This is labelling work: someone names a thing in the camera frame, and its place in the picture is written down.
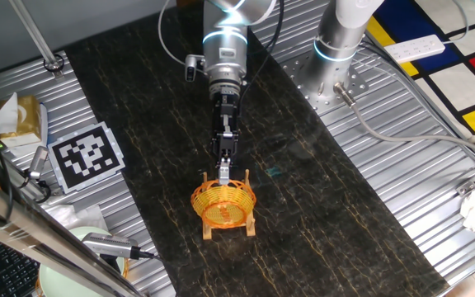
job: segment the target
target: metal clamp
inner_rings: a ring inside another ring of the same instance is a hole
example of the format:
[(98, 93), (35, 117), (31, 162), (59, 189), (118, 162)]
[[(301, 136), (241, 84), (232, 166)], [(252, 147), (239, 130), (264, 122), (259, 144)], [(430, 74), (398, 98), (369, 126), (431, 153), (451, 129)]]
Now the metal clamp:
[(198, 54), (188, 54), (185, 60), (185, 80), (189, 83), (195, 81), (195, 73), (200, 71), (197, 69), (197, 63), (201, 65), (205, 63), (205, 57)]
[(462, 186), (456, 189), (462, 197), (467, 197), (475, 190), (475, 183), (473, 181), (467, 181)]

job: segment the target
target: keyboard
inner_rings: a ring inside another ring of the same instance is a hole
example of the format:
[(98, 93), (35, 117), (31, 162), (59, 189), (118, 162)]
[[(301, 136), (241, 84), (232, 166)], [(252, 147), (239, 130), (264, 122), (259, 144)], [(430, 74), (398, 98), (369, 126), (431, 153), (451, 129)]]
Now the keyboard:
[(40, 264), (0, 243), (0, 297), (25, 297), (31, 294)]

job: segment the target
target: blue led ring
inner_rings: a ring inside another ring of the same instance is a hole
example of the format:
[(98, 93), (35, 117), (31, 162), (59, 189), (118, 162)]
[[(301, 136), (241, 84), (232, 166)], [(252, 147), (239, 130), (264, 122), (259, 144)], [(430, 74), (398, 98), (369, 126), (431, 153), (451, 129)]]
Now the blue led ring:
[(317, 42), (316, 42), (316, 41), (314, 41), (314, 49), (317, 51), (317, 54), (319, 54), (322, 58), (328, 59), (328, 60), (333, 61), (333, 62), (344, 62), (344, 61), (347, 61), (347, 60), (349, 60), (349, 59), (355, 57), (355, 54), (356, 54), (356, 52), (354, 52), (350, 57), (341, 58), (341, 59), (338, 59), (338, 58), (331, 58), (331, 57), (325, 55), (324, 53), (322, 53), (322, 52), (318, 49), (318, 47), (317, 47)]

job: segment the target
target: tissue box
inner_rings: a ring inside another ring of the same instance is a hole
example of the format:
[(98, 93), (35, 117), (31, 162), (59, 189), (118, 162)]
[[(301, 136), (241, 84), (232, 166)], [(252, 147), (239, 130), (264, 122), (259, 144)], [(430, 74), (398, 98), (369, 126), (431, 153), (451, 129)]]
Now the tissue box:
[[(3, 107), (7, 103), (11, 102), (2, 102), (1, 111), (3, 111)], [(15, 131), (1, 133), (0, 139), (9, 148), (41, 142), (40, 103), (34, 96), (17, 98), (17, 123)]]

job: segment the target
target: gray cable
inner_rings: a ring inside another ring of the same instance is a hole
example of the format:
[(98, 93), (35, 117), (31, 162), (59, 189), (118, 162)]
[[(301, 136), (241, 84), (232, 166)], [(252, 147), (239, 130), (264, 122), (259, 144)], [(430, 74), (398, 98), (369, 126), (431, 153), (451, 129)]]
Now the gray cable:
[[(361, 52), (358, 52), (358, 54), (362, 54), (363, 56), (366, 56), (366, 57), (368, 57), (368, 58), (373, 58), (373, 57), (374, 57), (372, 54), (364, 54), (364, 53), (361, 53)], [(390, 72), (387, 71), (387, 70), (384, 70), (384, 69), (382, 69), (382, 68), (377, 67), (378, 65), (370, 65), (370, 64), (368, 64), (368, 63), (363, 63), (363, 62), (361, 62), (361, 61), (359, 61), (359, 60), (357, 60), (357, 59), (353, 59), (353, 60), (354, 60), (356, 63), (358, 63), (358, 64), (361, 64), (361, 65), (364, 65), (364, 66), (368, 66), (370, 69), (375, 69), (375, 70), (378, 70), (378, 71), (380, 71), (380, 72), (386, 73), (386, 74), (389, 75), (391, 78), (394, 78), (396, 81), (400, 82), (412, 95), (414, 94), (414, 92), (409, 88), (409, 86), (408, 86), (405, 82), (403, 82), (403, 80), (401, 80), (400, 78), (396, 77), (395, 74), (390, 73)], [(392, 67), (392, 66), (391, 66), (390, 64), (388, 64), (386, 61), (380, 60), (379, 62), (384, 63), (384, 64), (387, 64), (388, 66)], [(424, 104), (421, 100), (419, 100), (419, 98), (417, 98), (417, 96), (414, 95), (414, 97), (419, 101), (419, 103), (421, 103), (422, 106), (424, 106), (428, 111), (430, 111), (430, 109), (427, 108), (427, 106), (425, 106), (425, 104)], [(441, 126), (444, 126), (444, 125), (437, 119), (436, 116), (433, 116), (433, 117), (434, 117), (435, 121), (437, 121)], [(450, 137), (451, 139), (461, 140), (461, 139), (459, 139), (459, 138), (457, 138), (457, 137), (455, 137), (455, 136), (445, 136), (445, 137)], [(470, 147), (470, 146), (468, 146), (468, 145), (467, 145), (467, 147), (470, 148), (472, 151), (475, 151), (475, 148), (472, 148), (472, 147)]]
[(461, 38), (459, 38), (459, 39), (457, 39), (457, 40), (445, 41), (445, 42), (443, 42), (443, 45), (447, 45), (447, 44), (451, 44), (451, 43), (455, 43), (455, 42), (461, 41), (461, 40), (463, 40), (463, 39), (467, 36), (467, 34), (468, 34), (469, 25), (468, 25), (467, 13), (465, 13), (465, 10), (464, 10), (463, 7), (461, 6), (461, 4), (459, 4), (458, 0), (452, 0), (452, 1), (454, 1), (455, 5), (457, 5), (457, 7), (459, 8), (459, 10), (461, 11), (461, 14), (463, 15), (463, 19), (465, 20), (465, 35), (461, 36)]
[[(373, 58), (373, 57), (374, 57), (372, 54), (365, 54), (365, 53), (362, 53), (362, 52), (360, 52), (360, 51), (357, 51), (357, 54), (362, 54), (363, 56), (366, 56), (366, 57), (368, 57), (368, 58)], [(430, 107), (429, 105), (427, 105), (425, 102), (423, 102), (422, 100), (420, 100), (417, 96), (415, 96), (414, 91), (412, 91), (412, 90), (410, 89), (410, 86), (408, 86), (408, 84), (410, 84), (411, 87), (413, 87), (414, 89), (416, 89), (416, 91), (418, 92), (416, 86), (414, 86), (414, 85), (412, 84), (412, 82), (408, 81), (407, 79), (406, 79), (406, 80), (407, 80), (408, 83), (403, 82), (403, 80), (400, 79), (401, 76), (396, 76), (394, 73), (390, 73), (388, 70), (385, 70), (385, 69), (382, 69), (382, 68), (377, 67), (377, 66), (379, 66), (379, 64), (370, 65), (369, 63), (364, 63), (364, 62), (361, 62), (361, 61), (359, 61), (359, 60), (357, 60), (357, 59), (353, 59), (353, 61), (355, 61), (356, 63), (361, 64), (361, 65), (363, 65), (363, 66), (368, 66), (369, 69), (375, 69), (375, 70), (378, 70), (378, 71), (380, 71), (380, 72), (382, 72), (382, 73), (386, 73), (386, 74), (389, 75), (391, 78), (393, 78), (393, 79), (395, 79), (396, 81), (400, 82), (400, 83), (417, 99), (417, 101), (419, 102), (419, 104), (421, 104), (423, 107), (425, 107), (425, 109), (426, 109), (428, 112), (430, 112), (430, 114), (434, 117), (434, 120), (435, 120), (437, 123), (439, 123), (439, 125), (441, 125), (441, 126), (443, 126), (443, 127), (446, 126), (446, 125), (444, 125), (443, 123), (440, 122), (440, 120), (438, 119), (438, 116), (435, 115), (435, 113), (432, 111), (432, 109), (431, 109), (431, 107)], [(381, 64), (386, 64), (386, 65), (389, 66), (390, 68), (394, 68), (390, 63), (388, 63), (387, 61), (385, 61), (385, 60), (383, 60), (383, 59), (380, 59), (379, 62), (380, 62)]]
[(162, 6), (161, 14), (158, 16), (158, 39), (161, 41), (162, 48), (166, 53), (174, 60), (176, 60), (179, 64), (184, 65), (185, 63), (179, 60), (176, 56), (174, 56), (166, 47), (164, 44), (164, 40), (162, 39), (162, 16), (164, 15), (164, 11), (166, 10), (166, 7), (168, 6), (168, 3), (170, 0), (166, 0), (164, 3), (164, 6)]
[(389, 137), (389, 136), (379, 134), (375, 130), (371, 129), (371, 127), (369, 127), (368, 123), (366, 123), (366, 121), (364, 120), (364, 118), (360, 114), (360, 111), (359, 111), (359, 109), (356, 105), (353, 105), (351, 107), (351, 109), (355, 113), (356, 117), (359, 119), (360, 123), (375, 138), (378, 138), (378, 139), (381, 139), (381, 140), (384, 140), (384, 141), (392, 141), (392, 142), (420, 141), (420, 140), (428, 140), (428, 139), (445, 140), (445, 141), (453, 142), (455, 144), (464, 145), (464, 146), (466, 146), (470, 149), (473, 149), (475, 151), (475, 144), (471, 144), (468, 141), (458, 139), (458, 138), (455, 138), (455, 137), (451, 137), (451, 136), (445, 136), (445, 135), (419, 135), (419, 136), (412, 136), (412, 137)]

